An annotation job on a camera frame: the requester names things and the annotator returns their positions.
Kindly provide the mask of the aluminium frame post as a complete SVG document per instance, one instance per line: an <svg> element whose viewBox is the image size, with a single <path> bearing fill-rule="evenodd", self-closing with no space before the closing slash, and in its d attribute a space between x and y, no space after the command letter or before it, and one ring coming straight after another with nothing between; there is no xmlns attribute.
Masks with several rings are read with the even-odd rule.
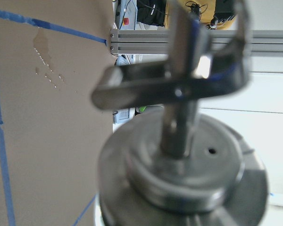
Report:
<svg viewBox="0 0 283 226"><path fill-rule="evenodd" d="M191 48L200 45L218 51L234 39L242 40L255 57L283 57L283 31L252 31L242 38L236 31L210 30L198 35L178 35L158 30L110 31L110 51L113 55L166 55L171 47Z"/></svg>

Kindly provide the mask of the glass sauce bottle metal spout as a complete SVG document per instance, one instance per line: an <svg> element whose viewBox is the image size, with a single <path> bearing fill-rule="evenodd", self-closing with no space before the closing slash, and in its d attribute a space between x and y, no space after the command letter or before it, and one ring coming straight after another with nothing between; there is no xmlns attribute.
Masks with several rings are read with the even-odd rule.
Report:
<svg viewBox="0 0 283 226"><path fill-rule="evenodd" d="M208 31L172 1L171 34ZM251 36L236 0L237 35ZM244 138L198 112L198 100L249 82L250 48L234 39L214 52L171 47L165 61L108 67L91 94L101 110L163 104L117 129L98 160L105 226L257 226L268 198L266 168Z"/></svg>

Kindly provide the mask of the brown paper table cover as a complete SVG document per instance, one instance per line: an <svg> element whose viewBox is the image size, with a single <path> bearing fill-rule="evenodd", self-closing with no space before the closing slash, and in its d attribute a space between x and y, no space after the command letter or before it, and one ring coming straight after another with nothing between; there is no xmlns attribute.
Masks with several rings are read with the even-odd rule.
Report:
<svg viewBox="0 0 283 226"><path fill-rule="evenodd" d="M0 18L0 226L92 226L108 44Z"/></svg>

